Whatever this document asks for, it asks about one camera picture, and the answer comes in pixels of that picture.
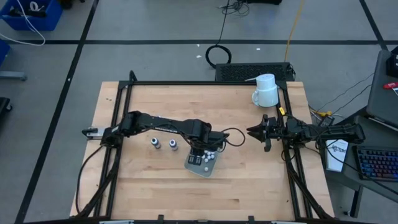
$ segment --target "gray floor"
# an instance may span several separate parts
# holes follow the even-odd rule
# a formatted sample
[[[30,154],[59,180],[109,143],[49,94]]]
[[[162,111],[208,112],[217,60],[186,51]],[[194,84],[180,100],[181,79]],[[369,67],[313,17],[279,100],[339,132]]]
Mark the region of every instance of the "gray floor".
[[[78,40],[93,0],[75,1],[64,11],[58,27],[45,32],[48,40]],[[223,15],[216,7],[225,0],[100,0],[88,40],[217,39]],[[398,40],[395,0],[366,1],[385,40]],[[283,0],[280,6],[251,4],[250,15],[228,16],[224,39],[287,39],[299,1]],[[17,39],[38,39],[30,32],[16,32],[0,22],[3,34]],[[376,40],[357,0],[306,0],[295,40]],[[26,221],[66,218],[72,205],[77,173],[86,141],[80,131],[91,124],[103,81],[127,79],[133,69],[139,80],[214,80],[206,63],[209,45],[85,45],[63,107],[49,154]],[[281,62],[284,45],[231,44],[233,62]],[[11,98],[14,110],[4,120],[0,135],[0,223],[16,217],[37,156],[49,128],[76,45],[31,47],[11,45],[1,70],[27,74],[26,82],[0,80],[0,96]],[[379,45],[291,45],[289,61],[304,82],[314,108],[333,99],[374,71]],[[212,61],[225,62],[215,50]],[[371,83],[367,80],[325,107],[336,110]],[[338,113],[349,116],[362,108],[369,91]],[[335,215],[351,206],[353,191],[328,183]],[[398,204],[368,190],[357,221],[393,223]]]

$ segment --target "white cup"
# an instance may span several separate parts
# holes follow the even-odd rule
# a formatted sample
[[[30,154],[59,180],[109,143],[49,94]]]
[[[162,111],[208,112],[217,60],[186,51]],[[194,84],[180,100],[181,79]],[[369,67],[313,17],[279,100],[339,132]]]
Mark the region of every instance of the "white cup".
[[[275,75],[263,74],[256,78],[257,89],[251,95],[251,100],[257,106],[270,107],[278,103],[278,87]]]

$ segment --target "blue bin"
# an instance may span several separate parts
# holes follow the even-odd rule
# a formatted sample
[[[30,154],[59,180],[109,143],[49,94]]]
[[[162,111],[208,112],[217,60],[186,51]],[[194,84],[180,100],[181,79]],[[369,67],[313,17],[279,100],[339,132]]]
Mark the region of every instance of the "blue bin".
[[[0,65],[2,64],[2,61],[4,61],[4,59],[6,58],[8,51],[10,51],[10,45],[0,39]]]
[[[33,17],[27,16],[28,20],[37,30],[54,30],[57,26],[57,23],[62,15],[61,5],[57,0],[19,0],[26,11],[29,8],[29,4],[31,1],[36,2],[39,7],[43,4],[47,5],[45,12],[47,13],[47,17]],[[10,27],[14,30],[30,30],[27,22],[25,21],[25,17],[14,17],[8,16],[8,12],[13,9],[18,8],[21,9],[17,0],[8,0],[6,5],[0,11],[0,18],[8,23]]]

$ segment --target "white paper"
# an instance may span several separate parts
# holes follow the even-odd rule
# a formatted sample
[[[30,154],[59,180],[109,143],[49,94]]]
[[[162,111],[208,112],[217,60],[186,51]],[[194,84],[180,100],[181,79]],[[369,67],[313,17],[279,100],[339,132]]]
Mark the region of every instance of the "white paper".
[[[330,153],[332,153],[337,159],[344,162],[344,158],[346,157],[346,152],[348,148],[348,142],[344,140],[338,140],[336,142],[334,141],[336,140],[327,140],[326,145],[329,146],[328,149]],[[341,170],[343,169],[343,163],[333,158],[330,153],[326,152],[326,169],[341,172]]]

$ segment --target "wooden tabletop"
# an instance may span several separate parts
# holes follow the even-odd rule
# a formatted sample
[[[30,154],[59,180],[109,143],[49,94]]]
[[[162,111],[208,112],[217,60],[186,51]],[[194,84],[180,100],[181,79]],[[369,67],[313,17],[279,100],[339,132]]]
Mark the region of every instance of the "wooden tabletop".
[[[117,87],[118,82],[103,82],[93,126],[110,125]],[[198,118],[211,123],[214,131],[236,127],[245,132],[246,128],[259,124],[263,114],[277,116],[275,107],[253,105],[254,90],[255,86],[236,85],[138,85],[132,88],[129,111],[178,120]],[[288,82],[288,92],[293,115],[311,123],[303,84]],[[241,142],[242,136],[237,131],[230,134],[229,141]],[[160,150],[150,144],[153,137],[162,143]],[[177,141],[177,151],[169,148],[170,139]],[[85,158],[98,146],[99,141],[89,141]],[[241,147],[227,146],[220,154],[209,179],[184,169],[189,150],[189,145],[172,133],[148,131],[124,138],[112,219],[155,220],[163,214],[166,220],[247,220],[249,215],[256,220],[294,220],[286,166],[280,158],[280,141],[272,140],[271,151],[264,152],[264,144],[246,135]],[[98,188],[104,152],[95,155],[83,171],[81,208]],[[301,153],[309,191],[334,216],[319,155],[306,149]],[[304,217],[302,195],[297,192]],[[106,192],[101,214],[107,197]]]

